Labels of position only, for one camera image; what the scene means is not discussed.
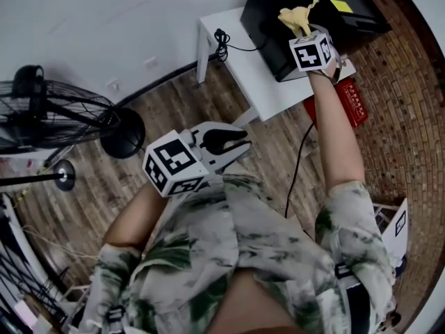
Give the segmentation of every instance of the yellow object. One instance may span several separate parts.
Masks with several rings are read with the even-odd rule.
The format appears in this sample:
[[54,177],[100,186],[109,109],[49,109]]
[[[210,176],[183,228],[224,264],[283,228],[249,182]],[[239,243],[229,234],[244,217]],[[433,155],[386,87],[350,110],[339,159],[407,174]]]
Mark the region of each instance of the yellow object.
[[354,13],[353,10],[348,5],[348,3],[346,3],[345,1],[331,0],[331,2],[341,13],[351,13],[351,14]]
[[318,0],[314,0],[309,6],[303,8],[302,6],[298,6],[297,8],[293,8],[289,10],[288,8],[282,8],[280,10],[280,16],[278,19],[288,26],[293,34],[298,37],[298,31],[300,28],[303,29],[305,35],[308,36],[311,34],[311,29],[309,28],[309,11],[318,3]]

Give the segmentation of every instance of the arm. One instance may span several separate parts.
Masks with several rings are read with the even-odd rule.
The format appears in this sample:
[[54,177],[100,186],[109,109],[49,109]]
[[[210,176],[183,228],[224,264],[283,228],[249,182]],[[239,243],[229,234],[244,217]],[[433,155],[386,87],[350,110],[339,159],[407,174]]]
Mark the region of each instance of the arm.
[[144,185],[111,224],[104,244],[143,251],[167,201],[151,183]]
[[357,180],[364,183],[364,166],[353,128],[330,80],[308,73],[315,95],[318,142],[326,189]]

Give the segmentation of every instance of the white table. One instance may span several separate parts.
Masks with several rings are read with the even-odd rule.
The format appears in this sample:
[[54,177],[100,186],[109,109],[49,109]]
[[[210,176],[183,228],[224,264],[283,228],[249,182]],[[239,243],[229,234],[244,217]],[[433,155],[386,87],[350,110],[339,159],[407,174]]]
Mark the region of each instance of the white table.
[[[255,48],[241,24],[242,12],[243,8],[236,8],[199,20],[198,83],[205,80],[209,54],[214,53],[218,45],[213,36],[216,29],[222,29],[230,35],[231,45],[244,49]],[[228,47],[228,52],[225,64],[250,103],[250,108],[234,122],[236,126],[245,126],[255,118],[265,121],[314,94],[307,77],[277,82],[258,51],[239,51]],[[353,73],[355,68],[347,60],[340,79]]]

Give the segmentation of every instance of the power cord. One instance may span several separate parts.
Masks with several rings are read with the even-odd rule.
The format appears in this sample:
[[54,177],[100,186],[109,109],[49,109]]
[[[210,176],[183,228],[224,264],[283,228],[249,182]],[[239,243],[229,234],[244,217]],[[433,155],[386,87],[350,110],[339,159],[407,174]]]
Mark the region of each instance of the power cord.
[[230,36],[227,35],[222,29],[217,29],[213,36],[215,37],[216,42],[218,42],[218,47],[216,47],[216,58],[221,62],[224,62],[229,56],[227,47],[235,48],[239,51],[246,51],[246,52],[253,52],[259,49],[259,48],[244,49],[229,45]]
[[285,218],[287,218],[287,210],[289,208],[289,202],[290,202],[290,199],[291,199],[292,189],[293,189],[293,186],[295,185],[295,181],[297,179],[298,167],[300,165],[300,158],[301,158],[301,151],[303,149],[303,144],[305,143],[307,135],[309,135],[309,132],[312,130],[312,127],[314,127],[315,123],[316,123],[316,119],[313,121],[311,126],[309,126],[309,129],[307,129],[306,134],[303,136],[303,139],[301,140],[300,149],[298,150],[297,166],[295,167],[295,172],[293,174],[291,188],[289,189],[289,193],[287,194],[286,210],[284,211],[284,217]]

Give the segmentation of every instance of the wooden floor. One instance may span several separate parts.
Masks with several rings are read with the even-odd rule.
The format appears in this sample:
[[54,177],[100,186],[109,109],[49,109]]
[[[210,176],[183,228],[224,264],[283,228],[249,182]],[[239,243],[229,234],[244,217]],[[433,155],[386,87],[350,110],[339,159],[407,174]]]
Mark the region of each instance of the wooden floor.
[[[181,131],[206,120],[233,122],[248,104],[226,67],[215,61],[205,83],[198,85],[192,70],[139,97],[130,107],[145,121],[147,145],[171,129]],[[298,147],[310,124],[305,110],[295,106],[247,127],[253,147],[241,163],[264,180],[273,207],[282,214]],[[312,131],[306,140],[289,213],[296,213],[310,232],[325,196],[316,138]],[[110,222],[147,181],[142,158],[143,152],[127,160],[112,159],[97,141],[78,145],[66,156],[76,168],[75,188],[63,193],[52,182],[33,186],[18,203],[20,218],[48,240],[96,255]],[[33,242],[56,271],[70,268],[66,285],[88,282],[94,259],[68,255],[40,239]]]

